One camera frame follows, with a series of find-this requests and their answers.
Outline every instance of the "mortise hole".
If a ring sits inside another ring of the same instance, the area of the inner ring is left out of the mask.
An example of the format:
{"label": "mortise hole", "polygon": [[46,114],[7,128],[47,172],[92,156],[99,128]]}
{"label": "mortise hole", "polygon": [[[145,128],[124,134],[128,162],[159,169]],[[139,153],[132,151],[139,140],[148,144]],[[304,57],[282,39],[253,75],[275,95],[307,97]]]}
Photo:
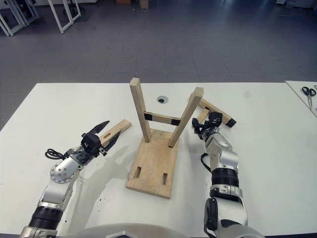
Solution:
{"label": "mortise hole", "polygon": [[166,179],[167,179],[167,174],[164,173],[163,174],[163,184],[166,185]]}
{"label": "mortise hole", "polygon": [[110,135],[111,135],[111,133],[108,133],[107,135],[104,136],[104,139],[106,139]]}
{"label": "mortise hole", "polygon": [[134,177],[135,177],[135,178],[138,178],[138,177],[140,176],[140,173],[141,173],[141,167],[138,167],[137,170],[136,170],[136,172],[135,172]]}

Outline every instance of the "white desk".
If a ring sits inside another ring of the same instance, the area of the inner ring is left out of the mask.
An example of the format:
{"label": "white desk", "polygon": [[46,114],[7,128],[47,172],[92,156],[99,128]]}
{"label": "white desk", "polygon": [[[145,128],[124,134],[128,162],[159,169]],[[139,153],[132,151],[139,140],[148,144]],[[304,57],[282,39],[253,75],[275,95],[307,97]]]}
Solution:
{"label": "white desk", "polygon": [[[143,84],[147,110],[179,117],[196,86],[237,121],[233,128],[224,126],[222,134],[240,158],[249,225],[265,236],[317,232],[314,115],[285,83]],[[169,102],[157,103],[160,95]],[[151,223],[206,236],[204,205],[211,175],[199,160],[204,146],[190,124],[180,137],[171,199],[128,190],[142,137],[129,86],[84,83],[37,84],[0,132],[0,233],[19,234],[28,225],[55,163],[44,157],[46,149],[65,152],[106,119],[108,128],[122,119],[132,127],[105,158],[99,156],[82,171],[59,234],[110,223]],[[173,129],[155,122],[151,126]]]}
{"label": "white desk", "polygon": [[[302,87],[306,86],[308,88],[312,88],[315,91],[317,91],[317,89],[314,87],[314,85],[317,85],[317,81],[316,82],[286,81],[286,83],[288,84],[288,86],[291,87],[291,89],[296,93],[296,95],[303,101],[303,103],[305,103],[308,110],[310,110],[307,96],[302,92]],[[312,97],[312,102],[313,102],[313,110],[311,112],[317,117],[317,95]]]}

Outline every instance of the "black tape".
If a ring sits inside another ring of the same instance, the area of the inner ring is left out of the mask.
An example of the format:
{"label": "black tape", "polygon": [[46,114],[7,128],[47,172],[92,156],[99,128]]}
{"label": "black tape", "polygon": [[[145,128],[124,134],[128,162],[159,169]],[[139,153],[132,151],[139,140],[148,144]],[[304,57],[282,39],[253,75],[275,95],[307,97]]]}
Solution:
{"label": "black tape", "polygon": [[226,125],[227,125],[228,127],[233,127],[233,126],[235,125],[235,123],[237,123],[237,122],[236,122],[234,119],[231,118],[231,119],[227,122]]}
{"label": "black tape", "polygon": [[170,122],[171,125],[179,125],[180,124],[180,120],[177,119],[172,119],[172,121]]}
{"label": "black tape", "polygon": [[144,113],[144,118],[145,118],[145,120],[152,120],[152,115]]}

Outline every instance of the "wooden stick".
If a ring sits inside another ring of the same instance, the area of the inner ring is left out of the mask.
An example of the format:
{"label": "wooden stick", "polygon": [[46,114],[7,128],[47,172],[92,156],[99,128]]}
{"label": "wooden stick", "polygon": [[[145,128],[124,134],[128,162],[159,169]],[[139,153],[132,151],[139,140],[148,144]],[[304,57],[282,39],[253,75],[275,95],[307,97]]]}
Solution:
{"label": "wooden stick", "polygon": [[236,123],[236,121],[231,116],[229,116],[227,113],[223,112],[222,110],[220,110],[219,108],[217,108],[216,106],[214,106],[213,104],[211,104],[203,98],[198,103],[198,106],[200,106],[203,109],[208,109],[211,112],[222,113],[222,123],[226,124],[228,127],[233,127]]}
{"label": "wooden stick", "polygon": [[140,0],[141,9],[149,9],[149,0]]}
{"label": "wooden stick", "polygon": [[196,109],[198,103],[202,99],[204,94],[204,89],[196,87],[195,91],[192,93],[192,95],[189,98],[188,104],[183,112],[182,117],[180,118],[180,124],[178,127],[174,130],[170,140],[169,140],[169,147],[173,147],[175,143],[177,142],[180,134],[184,130],[188,120],[192,116],[194,110]]}
{"label": "wooden stick", "polygon": [[204,122],[204,119],[208,116],[210,110],[204,108],[203,111],[199,114],[199,116],[197,117],[197,120],[200,124],[202,124]]}
{"label": "wooden stick", "polygon": [[102,146],[107,146],[109,141],[115,136],[119,131],[120,133],[124,132],[127,128],[131,126],[131,122],[126,119],[123,119],[105,134],[99,137]]}
{"label": "wooden stick", "polygon": [[152,120],[152,121],[157,121],[157,122],[162,122],[166,124],[171,124],[171,125],[179,125],[180,123],[180,118],[174,118],[170,116],[165,116],[161,114],[156,114],[156,113],[144,113],[145,120]]}
{"label": "wooden stick", "polygon": [[137,110],[138,118],[140,121],[141,129],[143,132],[144,140],[149,142],[151,140],[151,131],[149,122],[144,118],[145,103],[143,99],[141,84],[139,78],[133,78],[130,82],[130,89],[134,101],[135,108]]}

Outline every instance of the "upside-down wooden stool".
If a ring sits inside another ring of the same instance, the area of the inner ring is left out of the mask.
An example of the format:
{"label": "upside-down wooden stool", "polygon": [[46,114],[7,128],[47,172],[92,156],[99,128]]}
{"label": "upside-down wooden stool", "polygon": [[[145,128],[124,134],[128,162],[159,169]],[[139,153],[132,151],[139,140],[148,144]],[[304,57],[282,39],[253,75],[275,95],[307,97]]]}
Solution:
{"label": "upside-down wooden stool", "polygon": [[[204,89],[197,87],[191,94],[181,118],[147,112],[140,79],[133,78],[130,82],[130,89],[140,121],[143,138],[126,187],[140,192],[170,198],[178,138],[203,97]],[[150,129],[149,120],[175,125],[176,129],[173,133]]]}

